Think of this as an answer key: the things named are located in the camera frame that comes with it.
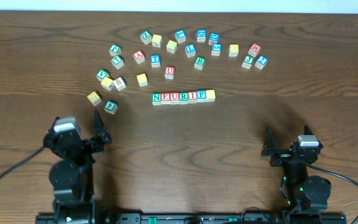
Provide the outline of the red I block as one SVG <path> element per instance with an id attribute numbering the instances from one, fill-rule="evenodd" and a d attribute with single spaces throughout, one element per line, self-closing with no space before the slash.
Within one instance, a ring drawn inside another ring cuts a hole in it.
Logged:
<path id="1" fill-rule="evenodd" d="M 197 91 L 189 91 L 188 92 L 188 102 L 189 103 L 197 103 L 198 102 Z"/>

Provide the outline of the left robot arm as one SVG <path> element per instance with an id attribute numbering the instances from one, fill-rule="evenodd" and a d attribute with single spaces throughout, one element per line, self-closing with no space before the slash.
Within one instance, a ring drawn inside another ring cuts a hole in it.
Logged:
<path id="1" fill-rule="evenodd" d="M 36 224 L 114 223 L 115 218 L 105 208 L 99 208 L 94 195 L 93 154 L 104 151 L 111 136 L 98 110 L 94 111 L 95 137 L 82 139 L 74 117 L 57 117 L 44 137 L 44 147 L 61 158 L 49 172 L 55 197 L 51 215 L 37 215 Z"/>

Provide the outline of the green R block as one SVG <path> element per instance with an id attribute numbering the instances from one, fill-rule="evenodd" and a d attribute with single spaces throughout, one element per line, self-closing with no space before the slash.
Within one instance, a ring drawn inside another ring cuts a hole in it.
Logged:
<path id="1" fill-rule="evenodd" d="M 188 92 L 180 92 L 179 97 L 180 97 L 179 104 L 186 105 L 189 103 Z"/>

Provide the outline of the blue P block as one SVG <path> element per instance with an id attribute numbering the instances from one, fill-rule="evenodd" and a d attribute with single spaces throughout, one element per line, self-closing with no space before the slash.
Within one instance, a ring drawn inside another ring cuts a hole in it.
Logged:
<path id="1" fill-rule="evenodd" d="M 198 103 L 206 102 L 206 90 L 197 91 L 197 102 Z"/>

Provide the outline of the green N block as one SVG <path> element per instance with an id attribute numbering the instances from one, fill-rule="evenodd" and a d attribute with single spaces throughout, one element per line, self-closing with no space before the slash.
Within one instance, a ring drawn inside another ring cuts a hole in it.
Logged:
<path id="1" fill-rule="evenodd" d="M 162 104 L 161 93 L 153 93 L 152 94 L 152 104 L 154 106 L 158 106 L 158 105 Z"/>

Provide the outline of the yellow S block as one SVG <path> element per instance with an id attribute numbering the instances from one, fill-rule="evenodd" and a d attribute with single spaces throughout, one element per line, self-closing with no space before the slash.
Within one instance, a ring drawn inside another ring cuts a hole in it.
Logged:
<path id="1" fill-rule="evenodd" d="M 212 102 L 216 99 L 216 92 L 215 90 L 206 90 L 206 101 Z"/>

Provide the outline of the red E block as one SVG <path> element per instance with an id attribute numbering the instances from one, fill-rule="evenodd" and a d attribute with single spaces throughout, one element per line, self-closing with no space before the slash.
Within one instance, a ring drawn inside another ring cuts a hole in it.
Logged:
<path id="1" fill-rule="evenodd" d="M 161 93 L 161 104 L 170 105 L 170 93 Z"/>

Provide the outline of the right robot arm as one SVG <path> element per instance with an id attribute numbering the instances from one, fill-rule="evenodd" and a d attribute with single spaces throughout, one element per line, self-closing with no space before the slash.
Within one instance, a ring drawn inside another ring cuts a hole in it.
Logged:
<path id="1" fill-rule="evenodd" d="M 282 167 L 281 193 L 288 208 L 281 211 L 281 223 L 322 223 L 321 212 L 328 207 L 331 183 L 318 175 L 308 175 L 307 166 L 318 160 L 323 145 L 309 126 L 287 149 L 275 145 L 272 130 L 267 129 L 261 155 L 270 158 L 270 166 Z"/>

